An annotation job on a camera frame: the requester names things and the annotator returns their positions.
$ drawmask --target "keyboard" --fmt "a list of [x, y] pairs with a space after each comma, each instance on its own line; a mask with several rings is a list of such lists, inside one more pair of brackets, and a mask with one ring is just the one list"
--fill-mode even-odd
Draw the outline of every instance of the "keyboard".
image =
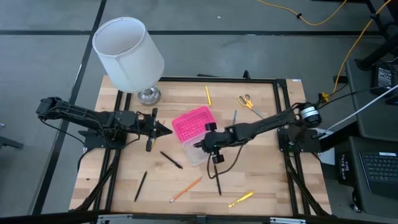
[[361, 160], [368, 182], [398, 183], [398, 156], [396, 153], [361, 152]]

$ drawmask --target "scissor blade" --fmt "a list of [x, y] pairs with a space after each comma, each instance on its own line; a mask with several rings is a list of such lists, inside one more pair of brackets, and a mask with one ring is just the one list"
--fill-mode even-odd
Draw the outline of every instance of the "scissor blade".
[[252, 108], [251, 110], [253, 110], [253, 112], [255, 112], [261, 119], [264, 119], [264, 118], [261, 116], [260, 112], [258, 112], [258, 111], [255, 110], [254, 108]]

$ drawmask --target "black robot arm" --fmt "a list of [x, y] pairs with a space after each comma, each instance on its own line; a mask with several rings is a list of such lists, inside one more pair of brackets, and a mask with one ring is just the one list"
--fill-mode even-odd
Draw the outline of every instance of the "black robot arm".
[[133, 133], [149, 136], [146, 150], [150, 151], [152, 139], [172, 133], [156, 121], [157, 108], [152, 110], [152, 114], [133, 111], [96, 112], [71, 105], [59, 97], [48, 97], [40, 101], [36, 113], [39, 119], [44, 121], [64, 119], [89, 128], [88, 131], [79, 131], [79, 133], [86, 137], [86, 143], [91, 147], [108, 146], [117, 149], [124, 145], [126, 133]]
[[242, 146], [258, 134], [285, 125], [289, 125], [289, 138], [294, 142], [297, 141], [303, 131], [317, 127], [321, 121], [315, 105], [296, 103], [290, 109], [268, 118], [253, 123], [239, 123], [225, 127], [223, 133], [215, 132], [215, 123], [207, 124], [206, 129], [211, 132], [206, 133], [204, 140], [194, 144], [194, 146], [201, 147], [203, 151], [211, 154], [213, 162], [217, 164], [224, 161], [223, 156], [219, 153], [219, 150], [223, 147]]

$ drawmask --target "lamp base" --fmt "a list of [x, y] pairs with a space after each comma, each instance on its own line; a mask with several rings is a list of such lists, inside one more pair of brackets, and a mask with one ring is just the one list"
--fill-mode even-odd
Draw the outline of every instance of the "lamp base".
[[153, 106], [160, 100], [160, 90], [152, 86], [138, 93], [138, 100], [145, 106]]

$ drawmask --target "black pen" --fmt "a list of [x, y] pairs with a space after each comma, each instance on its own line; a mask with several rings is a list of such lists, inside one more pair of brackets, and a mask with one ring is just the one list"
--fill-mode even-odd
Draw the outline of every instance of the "black pen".
[[164, 152], [160, 152], [164, 157], [168, 158], [170, 161], [172, 161], [172, 163], [174, 163], [174, 165], [180, 169], [182, 169], [182, 166], [180, 164], [178, 164], [177, 162], [175, 162], [172, 158], [170, 158], [168, 155], [166, 155]]
[[145, 180], [146, 176], [147, 176], [147, 171], [145, 171], [145, 174], [142, 177], [141, 183], [139, 184], [139, 187], [138, 187], [138, 190], [137, 190], [137, 193], [136, 193], [136, 197], [134, 198], [134, 202], [136, 202], [136, 200], [138, 198], [139, 192], [141, 191], [141, 187], [142, 187], [142, 184], [144, 183], [144, 180]]
[[214, 164], [214, 173], [216, 175], [216, 180], [217, 180], [218, 194], [221, 196], [221, 186], [220, 186], [220, 180], [218, 178], [218, 172], [217, 172], [216, 164]]

